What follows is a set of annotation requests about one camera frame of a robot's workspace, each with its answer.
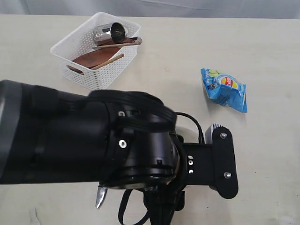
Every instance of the basket handle hole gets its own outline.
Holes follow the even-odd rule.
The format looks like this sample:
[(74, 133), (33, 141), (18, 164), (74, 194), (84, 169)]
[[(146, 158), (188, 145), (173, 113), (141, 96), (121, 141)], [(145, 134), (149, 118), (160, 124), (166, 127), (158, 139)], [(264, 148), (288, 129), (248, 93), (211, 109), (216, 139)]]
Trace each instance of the basket handle hole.
[(79, 69), (76, 69), (76, 68), (74, 68), (74, 67), (72, 67), (72, 66), (69, 66), (69, 65), (66, 65), (66, 67), (69, 68), (70, 70), (72, 70), (72, 71), (78, 73), (78, 74), (84, 75), (83, 71), (81, 71), (81, 70), (79, 70)]

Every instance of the wire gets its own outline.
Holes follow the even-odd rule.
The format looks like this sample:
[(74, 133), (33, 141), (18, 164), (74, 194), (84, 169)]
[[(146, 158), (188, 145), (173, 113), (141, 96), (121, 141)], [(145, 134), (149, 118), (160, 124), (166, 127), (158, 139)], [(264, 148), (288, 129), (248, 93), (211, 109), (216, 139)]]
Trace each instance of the wire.
[(197, 121), (194, 117), (192, 117), (191, 115), (186, 114), (186, 113), (184, 113), (184, 112), (176, 112), (176, 114), (177, 114), (178, 116), (184, 116), (184, 117), (187, 117), (187, 118), (189, 118), (190, 120), (192, 120), (192, 121), (196, 124), (196, 126), (197, 126), (197, 128), (198, 128), (198, 131), (199, 131), (198, 141), (199, 141), (199, 143), (204, 144), (204, 136), (203, 136), (203, 132), (202, 132), (201, 126), (200, 126), (200, 124), (198, 123), (198, 121)]

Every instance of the black plastic bracket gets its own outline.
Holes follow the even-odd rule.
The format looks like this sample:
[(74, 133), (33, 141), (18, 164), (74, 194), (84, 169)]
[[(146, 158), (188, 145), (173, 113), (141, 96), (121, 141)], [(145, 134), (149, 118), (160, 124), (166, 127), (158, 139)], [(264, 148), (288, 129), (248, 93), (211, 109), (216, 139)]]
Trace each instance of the black plastic bracket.
[(183, 148), (190, 166), (187, 185), (214, 186), (225, 199), (237, 195), (239, 187), (233, 137), (227, 128), (214, 129), (212, 144), (183, 143)]

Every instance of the blue snack bag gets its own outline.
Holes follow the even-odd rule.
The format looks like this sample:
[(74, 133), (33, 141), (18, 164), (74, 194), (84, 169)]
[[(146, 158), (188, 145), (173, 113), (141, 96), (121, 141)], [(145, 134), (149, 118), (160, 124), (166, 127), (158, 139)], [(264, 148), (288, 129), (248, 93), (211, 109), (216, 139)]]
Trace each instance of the blue snack bag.
[(220, 105), (228, 105), (242, 113), (247, 112), (246, 85), (234, 77), (213, 69), (201, 69), (208, 97)]

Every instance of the white plastic basket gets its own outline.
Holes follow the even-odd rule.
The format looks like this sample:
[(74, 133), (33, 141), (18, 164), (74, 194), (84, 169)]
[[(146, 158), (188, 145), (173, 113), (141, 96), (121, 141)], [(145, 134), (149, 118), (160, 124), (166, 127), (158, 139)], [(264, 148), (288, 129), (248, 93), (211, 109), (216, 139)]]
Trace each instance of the white plastic basket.
[[(88, 21), (50, 49), (50, 53), (58, 57), (60, 68), (67, 79), (90, 90), (105, 89), (134, 59), (137, 54), (137, 45), (122, 47), (113, 57), (123, 53), (123, 58), (98, 70), (91, 70), (72, 62), (72, 60), (77, 57), (91, 52), (92, 47), (96, 46), (92, 36), (92, 31), (95, 27), (113, 22), (121, 23), (124, 26), (128, 37), (139, 35), (141, 28), (139, 24), (100, 12), (93, 15)], [(83, 75), (69, 69), (68, 66), (81, 70)]]

